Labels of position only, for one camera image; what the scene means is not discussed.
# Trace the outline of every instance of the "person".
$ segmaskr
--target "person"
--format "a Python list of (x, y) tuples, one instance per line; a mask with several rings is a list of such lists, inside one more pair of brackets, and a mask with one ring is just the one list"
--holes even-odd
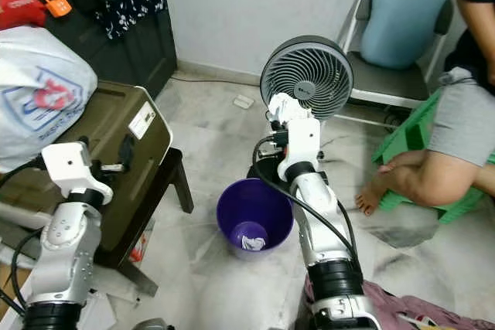
[(468, 29), (445, 61), (427, 149), (382, 165), (356, 196), (370, 215), (390, 189), (420, 206), (450, 204), (469, 187), (495, 196), (495, 0), (456, 0)]

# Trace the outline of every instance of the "red bag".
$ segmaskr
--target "red bag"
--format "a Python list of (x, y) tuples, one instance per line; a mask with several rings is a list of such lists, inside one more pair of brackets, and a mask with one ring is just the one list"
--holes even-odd
[(45, 24), (45, 6), (39, 0), (0, 0), (0, 30)]

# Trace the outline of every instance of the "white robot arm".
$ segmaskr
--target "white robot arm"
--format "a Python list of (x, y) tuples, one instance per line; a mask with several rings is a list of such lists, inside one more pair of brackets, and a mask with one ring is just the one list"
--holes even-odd
[(111, 201), (113, 192), (92, 176), (83, 142), (50, 145), (42, 150), (42, 156), (50, 178), (67, 201), (57, 206), (42, 231), (24, 329), (75, 329), (90, 290), (93, 255), (101, 239), (98, 209)]
[[(290, 185), (288, 196), (295, 201), (299, 241), (315, 296), (312, 305), (315, 328), (381, 330), (373, 305), (363, 293), (357, 253), (348, 242), (343, 217), (338, 213), (339, 201), (318, 173), (319, 121), (311, 114), (305, 117), (295, 112), (295, 118), (285, 113), (281, 123), (278, 119), (283, 106), (269, 107), (272, 123), (277, 123), (272, 127), (278, 130), (272, 132), (267, 141), (284, 149), (278, 176)], [(259, 170), (258, 174), (280, 190)]]

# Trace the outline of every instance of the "grey fan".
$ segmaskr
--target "grey fan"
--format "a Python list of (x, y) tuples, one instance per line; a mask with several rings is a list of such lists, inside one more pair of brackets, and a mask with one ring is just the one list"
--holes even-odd
[(321, 121), (343, 107), (352, 89), (349, 61), (337, 44), (320, 36), (298, 36), (281, 44), (260, 80), (266, 105), (275, 94), (287, 93)]

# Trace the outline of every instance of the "purple bucket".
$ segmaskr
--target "purple bucket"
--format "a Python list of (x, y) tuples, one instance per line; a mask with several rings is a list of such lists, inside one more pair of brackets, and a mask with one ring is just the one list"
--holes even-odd
[[(257, 260), (287, 238), (294, 218), (285, 196), (260, 179), (249, 178), (224, 191), (217, 204), (217, 221), (236, 257)], [(261, 250), (252, 250), (256, 243), (264, 243)]]

